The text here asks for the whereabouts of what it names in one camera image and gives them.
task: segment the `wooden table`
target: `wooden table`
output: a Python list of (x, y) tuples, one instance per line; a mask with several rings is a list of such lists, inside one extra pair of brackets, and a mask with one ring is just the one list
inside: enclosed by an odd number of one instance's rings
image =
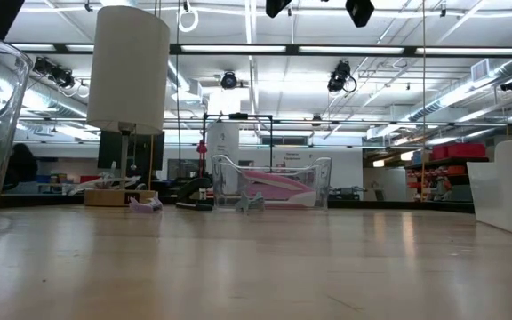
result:
[(0, 319), (512, 319), (512, 234), (444, 212), (3, 210)]

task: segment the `lamp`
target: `lamp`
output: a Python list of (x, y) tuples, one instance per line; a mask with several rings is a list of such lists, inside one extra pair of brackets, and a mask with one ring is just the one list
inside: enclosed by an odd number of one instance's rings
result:
[(122, 133), (120, 189), (130, 134), (163, 130), (168, 57), (169, 27), (155, 15), (128, 6), (98, 11), (87, 122)]

